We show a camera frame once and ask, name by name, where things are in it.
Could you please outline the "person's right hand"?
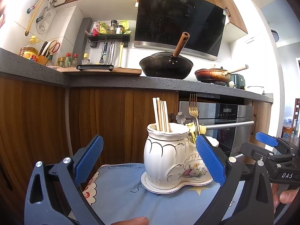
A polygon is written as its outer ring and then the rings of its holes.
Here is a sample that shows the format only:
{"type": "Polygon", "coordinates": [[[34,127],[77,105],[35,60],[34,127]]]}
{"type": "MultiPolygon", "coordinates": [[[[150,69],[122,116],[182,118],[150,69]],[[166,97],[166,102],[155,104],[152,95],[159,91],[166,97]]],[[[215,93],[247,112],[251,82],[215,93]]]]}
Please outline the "person's right hand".
{"type": "Polygon", "coordinates": [[[281,192],[280,195],[277,194],[278,192],[278,187],[279,185],[276,183],[273,183],[271,185],[271,190],[273,194],[273,204],[274,204],[274,213],[276,212],[277,206],[282,203],[282,204],[290,204],[296,197],[299,188],[297,189],[292,189],[292,190],[284,190],[281,192]]]}

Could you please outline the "person's left hand thumb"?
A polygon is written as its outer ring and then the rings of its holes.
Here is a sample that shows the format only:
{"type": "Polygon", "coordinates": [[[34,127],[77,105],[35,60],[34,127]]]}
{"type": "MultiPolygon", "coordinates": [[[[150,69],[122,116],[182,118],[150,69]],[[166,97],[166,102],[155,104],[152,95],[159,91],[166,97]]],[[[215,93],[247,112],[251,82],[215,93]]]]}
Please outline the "person's left hand thumb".
{"type": "Polygon", "coordinates": [[[111,225],[149,225],[149,220],[147,217],[136,217],[129,220],[118,221],[111,225]]]}

